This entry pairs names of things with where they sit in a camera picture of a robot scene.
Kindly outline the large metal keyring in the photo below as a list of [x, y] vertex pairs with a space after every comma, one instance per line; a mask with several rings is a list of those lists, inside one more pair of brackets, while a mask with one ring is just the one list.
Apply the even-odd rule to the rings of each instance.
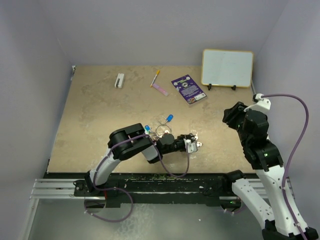
[[165, 134], [171, 134], [172, 133], [172, 129], [167, 124], [160, 124], [160, 125], [158, 125], [156, 127], [155, 133], [159, 138], [161, 138]]

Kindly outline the large blue key tag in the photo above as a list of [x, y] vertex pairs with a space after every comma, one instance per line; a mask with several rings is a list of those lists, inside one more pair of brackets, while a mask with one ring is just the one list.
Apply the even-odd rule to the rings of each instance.
[[174, 116], [172, 114], [168, 115], [168, 117], [166, 118], [166, 122], [171, 122], [173, 117]]

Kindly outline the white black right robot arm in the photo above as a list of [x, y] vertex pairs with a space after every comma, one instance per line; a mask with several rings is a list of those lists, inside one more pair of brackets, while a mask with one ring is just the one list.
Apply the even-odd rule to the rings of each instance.
[[245, 159], [260, 179], [268, 201], [240, 170], [225, 174], [222, 190], [242, 200], [258, 221], [265, 240], [317, 240], [317, 230], [307, 225], [295, 204], [279, 149], [269, 140], [266, 111], [270, 106], [261, 100], [251, 106], [237, 102], [224, 110], [222, 119], [236, 130]]

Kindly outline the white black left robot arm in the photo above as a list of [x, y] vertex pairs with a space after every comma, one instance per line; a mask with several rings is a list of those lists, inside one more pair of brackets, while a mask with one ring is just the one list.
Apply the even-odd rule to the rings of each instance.
[[201, 145], [198, 137], [192, 133], [174, 137], [166, 132], [154, 140], [141, 123], [118, 129], [109, 135], [107, 150], [101, 161], [86, 173], [85, 190], [91, 196], [101, 194], [114, 169], [137, 154], [141, 153], [150, 164], [160, 162], [165, 171], [169, 172], [163, 163], [164, 155], [174, 152], [189, 155], [197, 152]]

